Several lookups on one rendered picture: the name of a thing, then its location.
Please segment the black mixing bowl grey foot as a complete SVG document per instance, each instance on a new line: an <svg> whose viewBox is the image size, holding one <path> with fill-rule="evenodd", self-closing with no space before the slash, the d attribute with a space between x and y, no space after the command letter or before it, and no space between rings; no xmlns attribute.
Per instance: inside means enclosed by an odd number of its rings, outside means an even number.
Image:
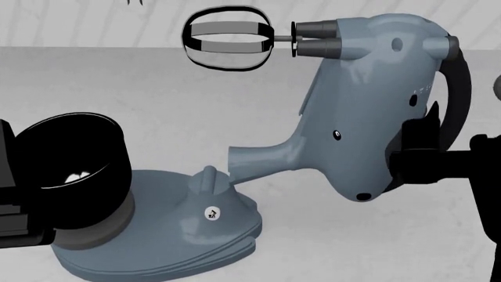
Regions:
<svg viewBox="0 0 501 282"><path fill-rule="evenodd" d="M55 246L81 251L115 238L132 220L132 167L117 122L101 114L50 117L15 138L20 183Z"/></svg>

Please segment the blue-grey stand mixer base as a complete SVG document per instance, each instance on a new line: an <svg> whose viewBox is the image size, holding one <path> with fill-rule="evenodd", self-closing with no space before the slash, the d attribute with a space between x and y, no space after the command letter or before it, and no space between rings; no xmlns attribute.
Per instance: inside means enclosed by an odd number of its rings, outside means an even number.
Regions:
<svg viewBox="0 0 501 282"><path fill-rule="evenodd" d="M254 252L262 229L255 201L225 173L137 170L128 199L83 230L62 230L52 250L90 282L164 282L230 265Z"/></svg>

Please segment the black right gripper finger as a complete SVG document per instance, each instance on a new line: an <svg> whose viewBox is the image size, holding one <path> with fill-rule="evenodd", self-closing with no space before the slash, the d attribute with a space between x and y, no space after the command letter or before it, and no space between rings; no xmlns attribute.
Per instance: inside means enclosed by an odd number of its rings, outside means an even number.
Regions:
<svg viewBox="0 0 501 282"><path fill-rule="evenodd" d="M440 127L439 105L434 102L424 117L402 124L402 149L438 150Z"/></svg>

